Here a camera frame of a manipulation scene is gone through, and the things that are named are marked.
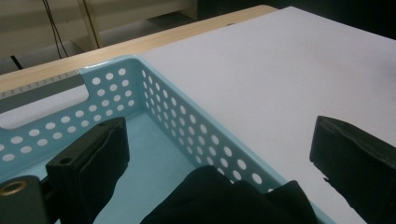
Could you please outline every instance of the basket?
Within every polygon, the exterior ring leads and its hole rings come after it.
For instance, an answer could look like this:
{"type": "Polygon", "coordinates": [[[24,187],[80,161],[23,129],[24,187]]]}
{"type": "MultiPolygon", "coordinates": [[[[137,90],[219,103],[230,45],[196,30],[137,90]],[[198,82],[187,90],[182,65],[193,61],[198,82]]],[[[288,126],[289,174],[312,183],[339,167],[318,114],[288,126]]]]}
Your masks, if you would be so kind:
{"type": "MultiPolygon", "coordinates": [[[[89,93],[85,102],[0,130],[0,182],[43,178],[54,155],[95,124],[120,116],[127,120],[131,161],[95,223],[139,223],[202,165],[260,192],[287,182],[144,60],[123,56],[78,71],[89,93]]],[[[332,223],[314,210],[320,222],[332,223]]]]}

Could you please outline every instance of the white tabletop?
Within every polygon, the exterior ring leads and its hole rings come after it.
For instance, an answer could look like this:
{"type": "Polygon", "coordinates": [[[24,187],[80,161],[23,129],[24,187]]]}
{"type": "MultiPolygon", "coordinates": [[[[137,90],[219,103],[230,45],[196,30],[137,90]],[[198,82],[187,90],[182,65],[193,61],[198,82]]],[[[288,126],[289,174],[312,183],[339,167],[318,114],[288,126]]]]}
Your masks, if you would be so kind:
{"type": "Polygon", "coordinates": [[[396,41],[289,7],[142,56],[335,222],[363,222],[308,156],[318,115],[396,146],[396,41]]]}

